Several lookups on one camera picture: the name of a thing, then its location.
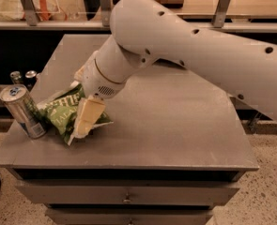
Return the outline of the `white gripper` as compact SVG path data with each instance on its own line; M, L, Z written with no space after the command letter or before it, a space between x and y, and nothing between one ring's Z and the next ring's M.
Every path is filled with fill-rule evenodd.
M72 132L73 138L84 138L105 110L102 99L113 98L125 87L124 83L110 82L101 74L97 66L97 54L98 52L94 51L85 64L74 73L74 80L82 85L87 98L80 100Z

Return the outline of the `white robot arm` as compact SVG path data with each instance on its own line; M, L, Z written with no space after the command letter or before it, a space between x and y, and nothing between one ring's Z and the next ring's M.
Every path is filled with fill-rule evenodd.
M88 97L113 98L159 59L180 64L277 122L277 45L185 22L154 0L120 0L111 35L74 74Z

